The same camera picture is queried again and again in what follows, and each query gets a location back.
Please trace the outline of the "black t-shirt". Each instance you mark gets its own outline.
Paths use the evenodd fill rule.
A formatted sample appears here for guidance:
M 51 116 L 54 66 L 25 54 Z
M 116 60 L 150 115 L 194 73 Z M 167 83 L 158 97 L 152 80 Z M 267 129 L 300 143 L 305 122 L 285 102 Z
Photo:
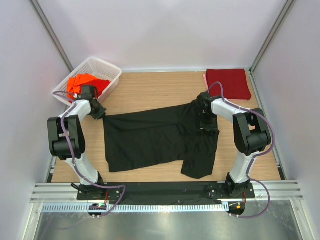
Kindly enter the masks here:
M 181 174 L 201 179 L 213 173 L 219 131 L 202 133 L 197 100 L 103 119 L 105 157 L 110 172 L 182 161 Z

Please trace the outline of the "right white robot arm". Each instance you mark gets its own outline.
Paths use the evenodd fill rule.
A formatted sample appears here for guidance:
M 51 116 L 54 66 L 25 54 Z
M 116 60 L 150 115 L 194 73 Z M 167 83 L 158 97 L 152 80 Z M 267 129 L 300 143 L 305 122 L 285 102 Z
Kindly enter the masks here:
M 272 142 L 264 112 L 260 108 L 244 108 L 221 96 L 211 97 L 207 92 L 200 93 L 196 100 L 200 105 L 200 133 L 217 133 L 218 116 L 233 124 L 233 139 L 238 153 L 232 170 L 227 174 L 224 190 L 227 196 L 237 198 L 249 187 L 255 158 Z

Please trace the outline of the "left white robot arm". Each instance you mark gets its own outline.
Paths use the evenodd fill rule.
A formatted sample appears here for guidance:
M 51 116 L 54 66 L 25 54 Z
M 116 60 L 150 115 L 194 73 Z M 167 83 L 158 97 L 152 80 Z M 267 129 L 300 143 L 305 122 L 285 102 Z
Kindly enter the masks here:
M 80 87 L 81 93 L 55 91 L 52 94 L 71 103 L 61 115 L 47 120 L 49 150 L 52 156 L 67 163 L 80 183 L 72 183 L 78 200 L 102 200 L 108 196 L 103 178 L 86 155 L 86 141 L 81 122 L 86 116 L 95 120 L 106 115 L 98 102 L 98 89 L 93 85 Z

